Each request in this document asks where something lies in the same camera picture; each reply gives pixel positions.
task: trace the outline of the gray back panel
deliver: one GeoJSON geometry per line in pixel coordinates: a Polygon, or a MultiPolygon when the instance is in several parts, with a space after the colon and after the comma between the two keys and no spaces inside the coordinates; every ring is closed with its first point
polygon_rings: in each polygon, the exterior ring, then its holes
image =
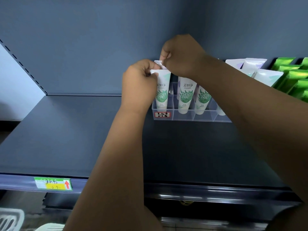
{"type": "MultiPolygon", "coordinates": [[[[120,102],[44,97],[0,145],[0,173],[89,177],[120,102]]],[[[143,160],[147,182],[285,186],[232,123],[154,121],[149,110],[143,160]]]]}
{"type": "Polygon", "coordinates": [[[47,93],[119,94],[190,33],[220,59],[308,56],[308,0],[0,0],[0,39],[47,93]]]}

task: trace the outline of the red-bordered label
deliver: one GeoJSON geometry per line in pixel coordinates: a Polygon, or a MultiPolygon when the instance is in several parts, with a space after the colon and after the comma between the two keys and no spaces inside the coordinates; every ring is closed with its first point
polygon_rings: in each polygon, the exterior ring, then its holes
{"type": "Polygon", "coordinates": [[[171,112],[155,112],[154,115],[156,118],[169,118],[171,117],[171,112]]]}

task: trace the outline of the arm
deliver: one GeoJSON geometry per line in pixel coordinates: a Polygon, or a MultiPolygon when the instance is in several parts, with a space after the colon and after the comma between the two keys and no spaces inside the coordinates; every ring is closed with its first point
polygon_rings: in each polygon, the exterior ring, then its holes
{"type": "Polygon", "coordinates": [[[167,41],[160,60],[206,89],[272,169],[308,202],[308,104],[205,53],[190,36],[167,41]]]}
{"type": "Polygon", "coordinates": [[[149,211],[144,207],[142,128],[154,100],[160,67],[150,60],[123,74],[122,102],[93,171],[64,231],[142,230],[149,211]],[[138,90],[138,100],[134,92],[138,90]]]}

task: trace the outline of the person's right hand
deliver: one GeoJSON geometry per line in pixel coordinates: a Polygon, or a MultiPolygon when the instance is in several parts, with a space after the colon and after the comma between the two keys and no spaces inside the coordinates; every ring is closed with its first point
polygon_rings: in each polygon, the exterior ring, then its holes
{"type": "Polygon", "coordinates": [[[200,66],[210,58],[195,39],[187,35],[176,35],[168,40],[161,50],[163,65],[179,77],[194,79],[200,66]]]}

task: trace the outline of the transparent divider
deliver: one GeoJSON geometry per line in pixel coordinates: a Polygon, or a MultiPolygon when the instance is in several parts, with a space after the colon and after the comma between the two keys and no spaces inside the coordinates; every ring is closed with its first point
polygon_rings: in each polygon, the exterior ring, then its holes
{"type": "Polygon", "coordinates": [[[179,101],[176,98],[177,83],[170,83],[169,95],[166,110],[159,110],[156,106],[156,100],[152,103],[152,111],[154,120],[170,120],[170,121],[198,121],[198,122],[231,122],[226,116],[218,115],[217,103],[212,98],[204,112],[196,112],[195,99],[191,100],[189,109],[186,114],[181,114],[178,110],[179,101]]]}

